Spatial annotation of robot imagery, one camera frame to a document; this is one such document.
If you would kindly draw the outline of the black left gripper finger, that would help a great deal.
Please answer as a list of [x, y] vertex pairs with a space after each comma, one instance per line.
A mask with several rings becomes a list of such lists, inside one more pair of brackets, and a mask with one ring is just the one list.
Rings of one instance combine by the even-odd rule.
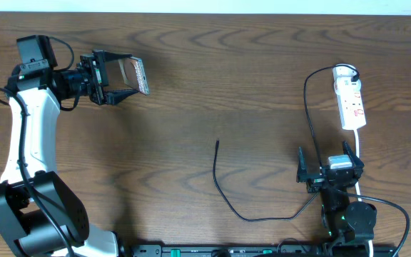
[[131, 58], [132, 54], [117, 54], [110, 51], [104, 51], [103, 59], [104, 61], [117, 61], [120, 59]]
[[121, 89], [121, 90], [115, 90], [115, 91], [107, 91], [104, 94], [104, 98], [106, 100], [107, 105], [117, 105], [121, 103], [123, 100], [128, 98], [129, 96], [132, 96], [134, 94], [137, 94], [138, 91], [135, 89]]

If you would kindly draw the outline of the white charger adapter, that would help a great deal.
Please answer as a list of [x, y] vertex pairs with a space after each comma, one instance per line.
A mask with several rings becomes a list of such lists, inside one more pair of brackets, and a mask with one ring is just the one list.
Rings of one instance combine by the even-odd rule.
[[338, 96], [359, 92], [361, 87], [361, 80], [352, 81], [352, 77], [348, 76], [339, 76], [334, 82], [334, 90]]

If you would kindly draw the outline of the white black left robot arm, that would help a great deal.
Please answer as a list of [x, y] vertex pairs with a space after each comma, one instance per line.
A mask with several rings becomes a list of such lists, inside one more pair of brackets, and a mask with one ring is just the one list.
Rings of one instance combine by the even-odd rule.
[[117, 234], [92, 225], [59, 177], [56, 125], [67, 99], [78, 103], [86, 96], [99, 106], [115, 106], [149, 94], [143, 62], [95, 50], [59, 68], [52, 41], [45, 35], [18, 39], [21, 63], [1, 89], [12, 127], [0, 178], [0, 235], [15, 256], [124, 256]]

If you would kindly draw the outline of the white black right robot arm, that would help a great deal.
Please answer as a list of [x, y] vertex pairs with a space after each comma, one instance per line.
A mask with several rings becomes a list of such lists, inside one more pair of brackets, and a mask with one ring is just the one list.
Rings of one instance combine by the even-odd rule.
[[363, 201], [351, 201], [347, 190], [355, 186], [363, 173], [364, 163], [347, 142], [343, 154], [331, 156], [317, 173], [308, 172], [303, 151], [298, 151], [296, 181], [305, 183], [308, 193], [318, 193], [322, 201], [322, 222], [330, 232], [330, 242], [323, 244], [325, 254], [344, 253], [352, 247], [368, 254], [368, 242], [374, 238], [377, 210]]

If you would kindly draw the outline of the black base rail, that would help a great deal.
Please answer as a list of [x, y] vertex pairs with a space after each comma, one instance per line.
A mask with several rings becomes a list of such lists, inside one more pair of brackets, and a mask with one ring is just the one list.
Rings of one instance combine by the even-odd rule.
[[[373, 256], [393, 256], [396, 247], [374, 246]], [[281, 246], [131, 246], [131, 256], [138, 257], [212, 257], [212, 256], [369, 256], [364, 246], [336, 246], [332, 255], [319, 245], [283, 243]]]

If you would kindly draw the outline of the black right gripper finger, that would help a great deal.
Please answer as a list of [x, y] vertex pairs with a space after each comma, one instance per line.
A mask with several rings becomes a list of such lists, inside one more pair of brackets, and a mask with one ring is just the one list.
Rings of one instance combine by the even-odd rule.
[[363, 168], [364, 167], [364, 163], [360, 160], [359, 157], [357, 157], [357, 155], [351, 149], [347, 141], [342, 142], [342, 149], [343, 149], [343, 153], [350, 158], [353, 168]]
[[304, 176], [307, 173], [307, 166], [305, 163], [305, 157], [301, 147], [298, 148], [298, 176]]

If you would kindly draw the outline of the white power strip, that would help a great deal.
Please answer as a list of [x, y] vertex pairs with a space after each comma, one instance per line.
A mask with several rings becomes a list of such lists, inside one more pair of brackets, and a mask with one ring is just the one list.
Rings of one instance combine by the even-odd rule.
[[[356, 68], [349, 64], [338, 64], [333, 68], [334, 82], [339, 76], [352, 77], [352, 81], [360, 79]], [[354, 131], [365, 126], [366, 118], [361, 90], [342, 96], [336, 94], [336, 96], [342, 129]]]

